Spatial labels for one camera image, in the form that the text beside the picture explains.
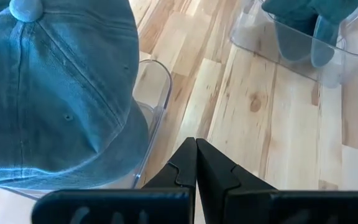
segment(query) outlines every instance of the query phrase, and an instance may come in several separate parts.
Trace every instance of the denim cap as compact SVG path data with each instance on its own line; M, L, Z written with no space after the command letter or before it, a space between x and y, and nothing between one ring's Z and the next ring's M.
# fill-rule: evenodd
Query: denim cap
M0 186L117 180L145 157L128 0L0 0Z
M292 62L311 56L314 67L332 59L334 49L329 45L336 45L341 21L357 7L358 0L266 0L262 4L264 11L275 15L281 55Z

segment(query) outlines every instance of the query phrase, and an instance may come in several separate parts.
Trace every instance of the clear plastic bin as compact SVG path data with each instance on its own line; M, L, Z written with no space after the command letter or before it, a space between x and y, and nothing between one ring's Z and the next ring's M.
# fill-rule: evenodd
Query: clear plastic bin
M243 0L242 11L231 32L234 44L327 87L335 87L358 76L358 8L341 23L336 46L332 46L274 21L274 15L262 10L262 3L263 0ZM276 28L284 30L290 36L297 36L302 41L317 41L333 49L333 58L319 68L312 66L310 56L296 62L285 60L278 49Z
M172 90L172 78L167 68L156 60L143 60L139 64L139 72L133 95L142 110L149 125L149 147L143 161L135 169L121 179L100 186L101 189L131 189L135 188L144 171L147 160L153 149L158 128L167 109ZM11 192L37 200L49 191L7 189Z

